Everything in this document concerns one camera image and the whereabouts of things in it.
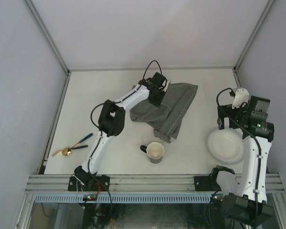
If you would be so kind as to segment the grey cloth napkin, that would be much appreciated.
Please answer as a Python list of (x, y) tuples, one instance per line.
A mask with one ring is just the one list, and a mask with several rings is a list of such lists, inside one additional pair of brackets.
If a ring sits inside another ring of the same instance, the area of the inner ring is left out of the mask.
[(190, 83), (169, 83), (159, 106), (147, 99), (130, 110), (133, 122), (146, 123), (153, 128), (155, 137), (170, 143), (178, 137), (182, 119), (192, 104), (198, 85)]

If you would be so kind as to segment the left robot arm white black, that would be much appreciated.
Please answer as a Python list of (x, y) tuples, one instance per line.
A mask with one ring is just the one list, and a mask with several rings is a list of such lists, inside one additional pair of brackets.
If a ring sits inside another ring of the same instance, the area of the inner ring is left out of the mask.
[(96, 139), (84, 162), (74, 170), (78, 185), (83, 190), (93, 189), (97, 182), (96, 174), (102, 155), (110, 141), (123, 131), (126, 112), (143, 100), (148, 100), (154, 106), (159, 106), (162, 102), (168, 80), (163, 76), (162, 69), (159, 70), (151, 78), (145, 78), (144, 73), (138, 84), (120, 99), (106, 100), (92, 109), (91, 121), (96, 108), (102, 107), (98, 123), (93, 123), (98, 129)]

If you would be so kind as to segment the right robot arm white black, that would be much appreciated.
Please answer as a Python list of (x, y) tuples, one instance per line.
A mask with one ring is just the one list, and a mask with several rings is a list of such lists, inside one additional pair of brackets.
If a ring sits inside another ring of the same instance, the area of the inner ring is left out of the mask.
[(216, 166), (209, 174), (210, 187), (222, 191), (221, 214), (228, 219), (256, 229), (273, 215), (267, 204), (267, 159), (274, 140), (275, 127), (267, 122), (270, 100), (249, 95), (245, 88), (226, 88), (233, 103), (217, 104), (219, 130), (240, 129), (243, 133), (244, 160), (241, 180), (237, 182), (234, 170)]

